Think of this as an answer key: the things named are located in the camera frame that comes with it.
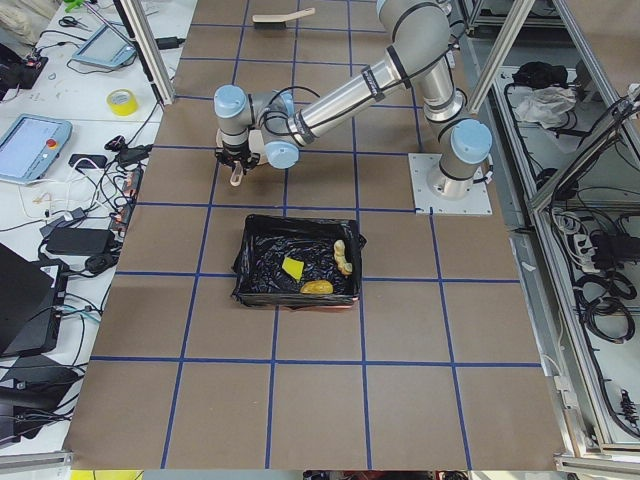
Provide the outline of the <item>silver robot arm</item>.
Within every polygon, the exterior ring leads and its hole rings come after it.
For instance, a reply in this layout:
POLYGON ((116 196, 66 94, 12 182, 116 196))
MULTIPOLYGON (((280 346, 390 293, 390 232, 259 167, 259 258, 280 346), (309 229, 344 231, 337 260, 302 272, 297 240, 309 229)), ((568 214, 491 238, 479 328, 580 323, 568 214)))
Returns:
POLYGON ((446 58, 452 46, 450 8, 445 1, 380 1, 376 12, 391 36, 382 58, 301 109, 295 108, 289 87, 254 94, 237 85, 219 87, 213 98, 217 162, 239 175, 262 159, 288 169, 298 162, 301 148, 395 91, 416 89, 441 148, 439 163, 427 175, 428 187, 447 200, 464 198, 489 156, 492 134, 470 117, 465 94, 454 84, 446 58))

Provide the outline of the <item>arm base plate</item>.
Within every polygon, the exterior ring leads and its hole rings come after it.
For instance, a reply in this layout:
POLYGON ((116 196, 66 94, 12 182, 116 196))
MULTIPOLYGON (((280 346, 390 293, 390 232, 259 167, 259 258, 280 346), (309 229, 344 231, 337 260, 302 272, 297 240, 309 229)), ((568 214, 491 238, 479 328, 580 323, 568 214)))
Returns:
POLYGON ((481 167, 463 181, 440 169, 440 154, 409 153, 414 211, 423 215, 490 216, 493 211, 481 167))

